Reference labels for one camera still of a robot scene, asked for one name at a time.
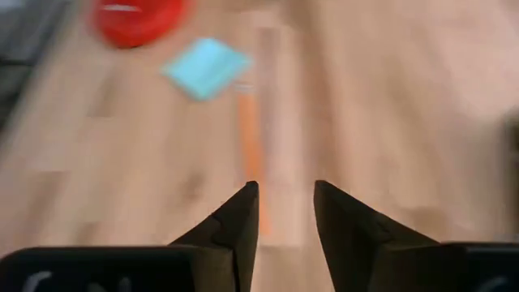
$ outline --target orange marker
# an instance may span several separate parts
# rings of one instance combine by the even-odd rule
[[[238,122],[240,144],[242,147],[245,176],[247,181],[255,180],[259,184],[259,231],[270,233],[270,222],[262,188],[265,181],[264,151],[261,144],[260,113],[254,97],[250,94],[251,86],[239,84]]]

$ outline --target red object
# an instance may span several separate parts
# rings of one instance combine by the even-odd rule
[[[100,0],[94,24],[122,48],[146,45],[175,27],[186,0]]]

